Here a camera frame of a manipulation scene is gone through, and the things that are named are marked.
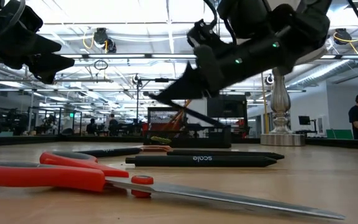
black marker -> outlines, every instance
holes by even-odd
[[[122,148],[122,149],[99,149],[99,150],[76,151],[76,152],[94,156],[96,158],[102,158],[102,157],[135,155],[142,152],[142,149],[138,147],[131,147],[131,148]]]
[[[267,167],[275,159],[264,156],[135,156],[127,164],[147,167]]]
[[[174,149],[168,156],[264,156],[272,159],[284,159],[285,156],[274,152],[240,152]]]

metal stand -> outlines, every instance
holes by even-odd
[[[260,137],[260,143],[266,146],[304,146],[305,135],[293,134],[288,127],[287,112],[291,108],[291,99],[285,88],[284,76],[273,69],[274,84],[270,107],[274,112],[274,130]]]

wooden table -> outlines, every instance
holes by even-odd
[[[110,149],[137,144],[56,142],[0,146],[0,160],[37,162],[44,151]],[[99,162],[145,174],[155,181],[266,198],[338,212],[344,221],[260,213],[242,207],[155,194],[134,198],[126,191],[104,194],[51,189],[28,192],[0,187],[0,224],[102,223],[354,223],[358,224],[358,150],[321,146],[268,147],[233,145],[233,149],[286,155],[266,168],[169,168],[125,165],[125,157]]]

orange scissors handle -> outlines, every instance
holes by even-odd
[[[128,172],[97,161],[93,156],[76,152],[44,152],[40,164],[0,162],[0,186],[67,187],[101,192],[106,177],[129,177]]]

scissors blade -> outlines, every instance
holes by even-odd
[[[131,179],[107,177],[106,182],[112,184],[115,187],[123,189],[138,190],[148,193],[165,193],[175,194],[187,197],[197,197],[209,200],[216,200],[221,202],[237,203],[242,205],[250,205],[254,207],[269,208],[273,210],[280,210],[284,212],[292,212],[300,215],[309,215],[322,218],[332,218],[338,220],[344,220],[345,216],[320,210],[318,208],[304,207],[301,205],[293,205],[283,202],[275,202],[271,200],[264,200],[260,198],[246,197],[243,195],[228,194],[224,192],[217,192],[213,190],[199,189],[195,187],[187,187],[182,185],[166,184],[154,182],[154,184],[142,185],[134,184]]]

